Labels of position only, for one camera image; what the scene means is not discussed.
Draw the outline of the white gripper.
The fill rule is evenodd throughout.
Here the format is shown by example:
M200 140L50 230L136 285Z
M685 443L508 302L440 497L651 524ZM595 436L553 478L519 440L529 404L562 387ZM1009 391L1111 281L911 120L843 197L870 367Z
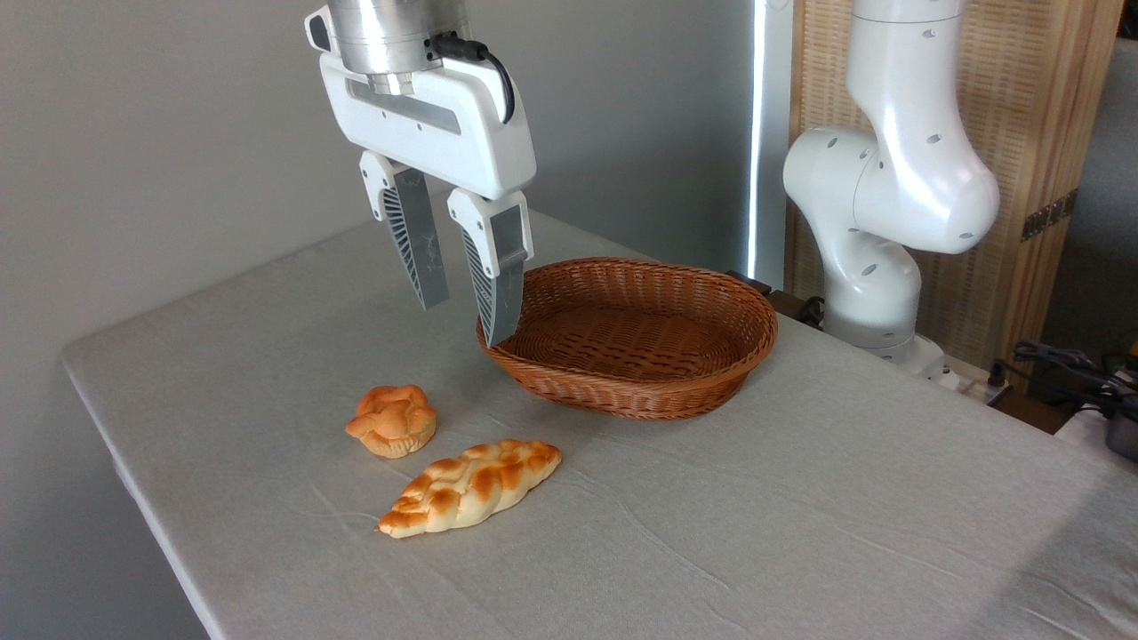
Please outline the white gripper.
M533 257L529 210L518 190L535 178L536 161L521 98L503 123L508 90L488 61L420 69L410 96L378 93L333 54L321 54L318 65L337 125L366 149L358 173L369 207L388 227L419 303L430 309L450 297L426 173L459 187L447 206L462 229L484 340L489 348L508 340Z

